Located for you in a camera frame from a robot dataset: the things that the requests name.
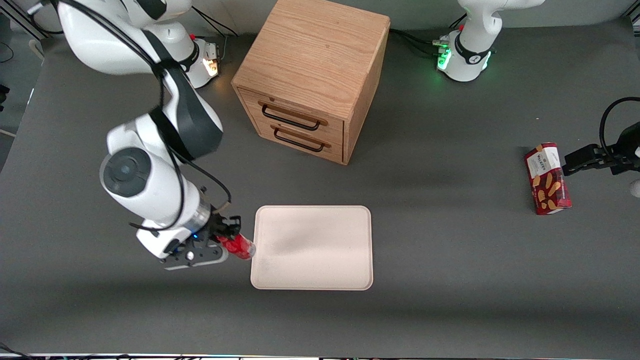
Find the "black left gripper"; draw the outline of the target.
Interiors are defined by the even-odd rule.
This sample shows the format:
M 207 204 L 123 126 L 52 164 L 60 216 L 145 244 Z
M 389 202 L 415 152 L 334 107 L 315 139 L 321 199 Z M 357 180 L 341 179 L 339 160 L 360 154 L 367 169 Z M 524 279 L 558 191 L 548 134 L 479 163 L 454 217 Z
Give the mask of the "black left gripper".
M 606 151 L 597 144 L 589 144 L 565 155 L 566 164 L 562 166 L 565 177 L 581 171 L 599 170 L 610 168 L 613 176 L 633 171 L 640 171 L 640 123 L 635 123 L 619 135 L 617 142 L 606 148 Z

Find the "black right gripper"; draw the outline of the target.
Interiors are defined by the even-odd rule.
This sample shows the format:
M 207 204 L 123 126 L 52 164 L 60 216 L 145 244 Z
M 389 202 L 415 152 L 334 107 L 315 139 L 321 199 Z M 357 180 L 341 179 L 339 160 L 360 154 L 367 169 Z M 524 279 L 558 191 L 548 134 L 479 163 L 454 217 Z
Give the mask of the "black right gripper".
M 237 237 L 242 232 L 242 217 L 240 215 L 223 217 L 221 214 L 211 214 L 207 223 L 196 233 L 196 249 L 203 251 L 223 252 L 224 246 L 220 240 Z

